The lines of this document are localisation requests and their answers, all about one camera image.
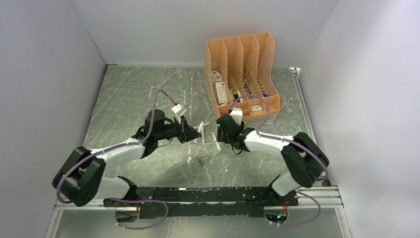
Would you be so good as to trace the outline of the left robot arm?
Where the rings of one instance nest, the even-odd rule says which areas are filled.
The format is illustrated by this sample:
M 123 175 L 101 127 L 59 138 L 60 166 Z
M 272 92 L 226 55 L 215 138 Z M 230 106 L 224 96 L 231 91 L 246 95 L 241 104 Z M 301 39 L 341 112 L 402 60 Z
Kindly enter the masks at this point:
M 126 141 L 102 149 L 89 150 L 83 146 L 74 149 L 55 175 L 52 186 L 66 197 L 65 204 L 81 207 L 93 199 L 117 198 L 124 206 L 131 206 L 137 200 L 137 186 L 124 176 L 105 178 L 104 173 L 151 155 L 161 140 L 177 138 L 185 143 L 201 136 L 184 116 L 169 119 L 161 110 L 150 111 L 145 124 Z

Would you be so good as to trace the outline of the white pen red tip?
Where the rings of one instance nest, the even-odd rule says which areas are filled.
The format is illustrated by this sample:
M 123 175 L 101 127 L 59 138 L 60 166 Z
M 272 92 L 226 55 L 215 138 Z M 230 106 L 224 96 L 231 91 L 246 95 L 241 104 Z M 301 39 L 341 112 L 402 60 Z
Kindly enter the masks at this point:
M 200 134 L 201 134 L 201 129 L 203 126 L 205 126 L 205 128 L 210 125 L 211 122 L 201 122 L 198 126 L 194 127 L 194 129 L 196 129 Z

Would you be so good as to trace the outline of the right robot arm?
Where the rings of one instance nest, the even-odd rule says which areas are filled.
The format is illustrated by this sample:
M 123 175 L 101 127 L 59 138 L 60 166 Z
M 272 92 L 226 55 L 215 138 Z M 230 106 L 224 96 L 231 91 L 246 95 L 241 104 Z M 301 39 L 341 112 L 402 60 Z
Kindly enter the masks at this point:
M 267 199 L 272 205 L 280 205 L 295 189 L 311 188 L 322 174 L 327 173 L 329 159 L 304 132 L 295 136 L 258 132 L 244 127 L 243 123 L 238 124 L 231 115 L 222 115 L 216 123 L 218 141 L 230 144 L 237 154 L 262 152 L 283 158 L 288 171 L 269 185 Z

